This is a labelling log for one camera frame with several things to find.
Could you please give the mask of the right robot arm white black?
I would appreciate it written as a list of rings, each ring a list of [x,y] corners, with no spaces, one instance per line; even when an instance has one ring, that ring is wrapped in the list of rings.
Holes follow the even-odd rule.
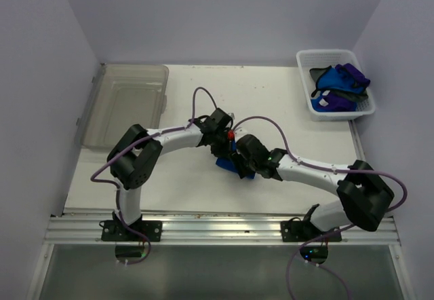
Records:
[[[264,179],[301,183],[338,198],[329,204],[316,204],[305,214],[302,232],[308,240],[318,240],[341,225],[376,231],[395,197],[372,167],[361,160],[348,166],[323,162],[306,166],[302,157],[292,159],[284,149],[269,151],[258,138],[246,133],[235,133],[235,150]]]

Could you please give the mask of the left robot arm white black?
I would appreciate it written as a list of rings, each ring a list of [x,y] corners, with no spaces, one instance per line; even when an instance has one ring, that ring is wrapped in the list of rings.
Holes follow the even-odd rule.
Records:
[[[217,108],[211,115],[190,119],[185,125],[165,129],[131,126],[107,157],[110,173],[120,184],[115,215],[117,233],[135,240],[141,232],[141,187],[148,181],[158,159],[173,151],[209,146],[214,153],[231,148],[233,117]]]

